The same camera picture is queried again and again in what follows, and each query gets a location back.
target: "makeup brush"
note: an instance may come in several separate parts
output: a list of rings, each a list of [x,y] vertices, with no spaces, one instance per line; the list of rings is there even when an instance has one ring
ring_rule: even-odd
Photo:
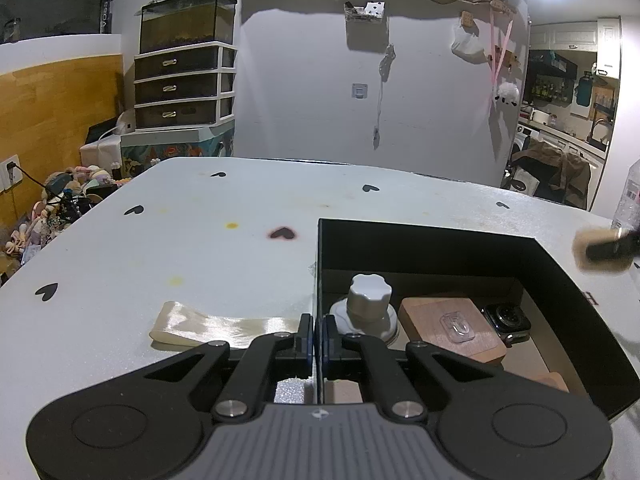
[[[588,228],[575,234],[572,247],[581,270],[625,272],[640,256],[640,232]]]

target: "cream ribbon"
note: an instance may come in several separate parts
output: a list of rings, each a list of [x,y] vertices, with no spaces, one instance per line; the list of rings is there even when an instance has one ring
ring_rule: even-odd
[[[167,301],[154,327],[151,339],[160,343],[198,346],[222,339],[232,348],[247,348],[259,335],[298,331],[299,320],[283,317],[247,319],[243,317],[207,316],[177,301]]]

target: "metal screw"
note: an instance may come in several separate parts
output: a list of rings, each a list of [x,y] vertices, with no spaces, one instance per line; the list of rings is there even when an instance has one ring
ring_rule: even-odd
[[[216,413],[222,416],[240,416],[246,413],[247,406],[242,400],[222,400],[216,404]]]
[[[422,415],[424,408],[413,400],[400,400],[391,407],[391,411],[402,418],[412,418],[412,416]]]

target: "fish tank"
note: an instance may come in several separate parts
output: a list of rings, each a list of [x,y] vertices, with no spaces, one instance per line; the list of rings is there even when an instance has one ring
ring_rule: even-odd
[[[142,7],[140,54],[177,46],[233,43],[236,0],[164,0]]]

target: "yellow stain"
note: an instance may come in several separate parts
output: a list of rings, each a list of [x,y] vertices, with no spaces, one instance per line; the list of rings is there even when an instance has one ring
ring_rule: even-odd
[[[169,285],[171,286],[180,286],[184,283],[184,278],[182,276],[172,276],[169,279]]]

